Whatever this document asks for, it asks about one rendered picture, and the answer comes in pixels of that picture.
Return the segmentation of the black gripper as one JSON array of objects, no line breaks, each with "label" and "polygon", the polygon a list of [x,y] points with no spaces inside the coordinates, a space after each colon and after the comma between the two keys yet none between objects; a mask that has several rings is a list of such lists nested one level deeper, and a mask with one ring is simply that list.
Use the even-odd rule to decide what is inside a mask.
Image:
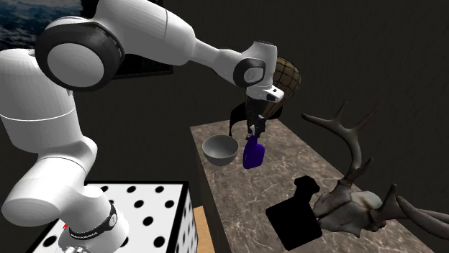
[{"label": "black gripper", "polygon": [[259,100],[246,96],[245,100],[245,114],[247,117],[248,133],[246,139],[249,139],[253,134],[255,138],[259,138],[265,131],[266,119],[263,116],[263,111],[267,105],[267,101]]}]

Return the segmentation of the blue bottle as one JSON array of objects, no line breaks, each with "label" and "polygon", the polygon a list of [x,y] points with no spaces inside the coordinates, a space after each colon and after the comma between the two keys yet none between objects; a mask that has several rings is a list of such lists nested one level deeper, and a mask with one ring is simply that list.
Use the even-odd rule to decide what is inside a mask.
[{"label": "blue bottle", "polygon": [[250,135],[243,152],[242,165],[245,169],[259,167],[263,163],[265,147],[258,144],[258,139]]}]

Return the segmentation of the grey bowl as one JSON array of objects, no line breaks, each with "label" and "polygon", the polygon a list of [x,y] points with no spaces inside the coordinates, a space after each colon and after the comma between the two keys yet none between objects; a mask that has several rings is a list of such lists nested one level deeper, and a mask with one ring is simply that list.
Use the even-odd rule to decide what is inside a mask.
[{"label": "grey bowl", "polygon": [[235,138],[223,134],[208,137],[201,146],[205,158],[216,166],[230,164],[236,158],[239,147]]}]

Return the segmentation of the brown lattice vase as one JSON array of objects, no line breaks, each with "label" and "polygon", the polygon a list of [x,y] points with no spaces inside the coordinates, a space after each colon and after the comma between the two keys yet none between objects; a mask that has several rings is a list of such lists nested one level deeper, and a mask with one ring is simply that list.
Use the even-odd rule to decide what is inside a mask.
[{"label": "brown lattice vase", "polygon": [[301,84],[301,75],[298,68],[290,61],[280,57],[276,61],[273,74],[273,85],[284,92],[284,97],[278,102],[268,102],[262,116],[266,119],[276,119],[280,116],[282,106],[295,94]]}]

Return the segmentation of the marble top table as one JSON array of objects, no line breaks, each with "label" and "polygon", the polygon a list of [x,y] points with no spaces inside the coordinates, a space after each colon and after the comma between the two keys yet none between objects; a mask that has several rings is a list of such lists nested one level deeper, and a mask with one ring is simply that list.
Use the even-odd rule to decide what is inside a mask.
[{"label": "marble top table", "polygon": [[398,221],[359,237],[324,231],[308,244],[285,250],[266,209],[292,197],[295,178],[308,175],[321,191],[329,191],[342,174],[277,119],[268,121],[259,142],[266,149],[263,164],[249,170],[242,166],[241,153],[224,167],[199,153],[230,246],[224,253],[434,253]]}]

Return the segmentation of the black bottle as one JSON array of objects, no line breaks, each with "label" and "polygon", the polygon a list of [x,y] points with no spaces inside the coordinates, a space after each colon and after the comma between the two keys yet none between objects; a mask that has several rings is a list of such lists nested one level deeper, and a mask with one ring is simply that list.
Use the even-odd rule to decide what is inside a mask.
[{"label": "black bottle", "polygon": [[308,175],[294,180],[294,196],[266,209],[266,215],[285,250],[292,250],[322,236],[309,204],[320,187]]}]

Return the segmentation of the antlered animal skull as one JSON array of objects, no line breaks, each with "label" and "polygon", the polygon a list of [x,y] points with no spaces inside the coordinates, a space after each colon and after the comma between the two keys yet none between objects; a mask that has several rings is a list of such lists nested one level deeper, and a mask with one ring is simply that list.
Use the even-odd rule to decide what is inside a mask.
[{"label": "antlered animal skull", "polygon": [[359,237],[362,230],[377,232],[384,228],[388,220],[409,219],[427,233],[449,241],[449,214],[416,208],[396,194],[396,184],[390,186],[384,199],[371,191],[352,189],[354,181],[373,164],[372,157],[363,161],[358,134],[377,109],[348,129],[341,124],[347,104],[342,104],[333,119],[302,115],[304,120],[339,136],[351,154],[351,164],[346,174],[337,181],[332,191],[324,192],[314,203],[312,211],[319,226],[328,231],[347,232]]}]

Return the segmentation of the white black-dotted robot stand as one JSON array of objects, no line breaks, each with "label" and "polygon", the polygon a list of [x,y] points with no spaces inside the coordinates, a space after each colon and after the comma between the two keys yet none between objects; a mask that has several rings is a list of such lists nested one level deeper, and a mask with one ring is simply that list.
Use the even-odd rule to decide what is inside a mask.
[{"label": "white black-dotted robot stand", "polygon": [[83,253],[198,253],[198,235],[186,181],[100,181],[101,188],[129,224],[117,243],[85,246]]}]

